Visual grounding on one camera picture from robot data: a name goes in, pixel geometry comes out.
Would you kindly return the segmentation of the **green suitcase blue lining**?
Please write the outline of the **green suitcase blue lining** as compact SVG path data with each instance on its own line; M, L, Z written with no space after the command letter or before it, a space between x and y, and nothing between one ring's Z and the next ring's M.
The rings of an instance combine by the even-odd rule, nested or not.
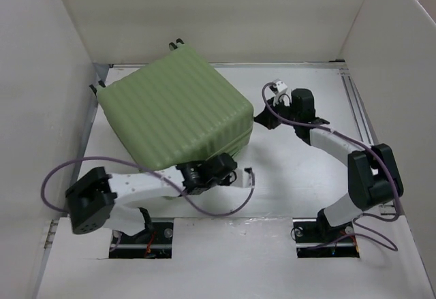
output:
M234 160L251 137L251 102L183 40L169 48L92 88L109 126L131 158L154 171L222 153Z

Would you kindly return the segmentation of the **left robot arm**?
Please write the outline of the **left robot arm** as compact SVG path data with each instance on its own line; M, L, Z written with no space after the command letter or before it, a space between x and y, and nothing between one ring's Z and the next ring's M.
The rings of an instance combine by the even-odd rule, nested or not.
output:
M206 161L180 163L149 173L107 173L89 170L66 192L65 199L74 234L88 234L101 227L122 231L137 242L151 236L143 202L155 198L200 195L216 186L249 186L249 175L227 153Z

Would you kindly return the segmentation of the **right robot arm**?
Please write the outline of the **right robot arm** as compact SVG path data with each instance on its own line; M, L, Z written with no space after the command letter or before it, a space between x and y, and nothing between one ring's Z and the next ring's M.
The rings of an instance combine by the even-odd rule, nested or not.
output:
M273 97L263 97L264 109L254 121L267 129L280 125L293 127L296 136L305 144L318 148L347 168L347 192L334 204L321 209L316 218L315 232L322 240L331 240L361 217L371 217L370 210L392 202L400 217L404 193L399 169L392 149L386 144L370 146L330 127L329 122L316 115L315 100L309 89L289 92L269 82Z

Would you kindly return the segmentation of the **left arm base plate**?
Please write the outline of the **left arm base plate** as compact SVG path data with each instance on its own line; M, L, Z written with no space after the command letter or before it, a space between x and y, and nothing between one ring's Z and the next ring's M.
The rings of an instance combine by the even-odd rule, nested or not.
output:
M110 259L170 259L172 257L173 219L157 219L154 232L128 236L116 232L112 236Z

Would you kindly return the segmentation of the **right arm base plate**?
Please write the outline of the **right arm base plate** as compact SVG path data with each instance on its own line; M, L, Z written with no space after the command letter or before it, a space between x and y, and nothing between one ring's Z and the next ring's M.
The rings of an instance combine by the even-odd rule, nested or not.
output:
M290 232L296 243L297 258L359 258L352 223L321 231L316 219L293 219Z

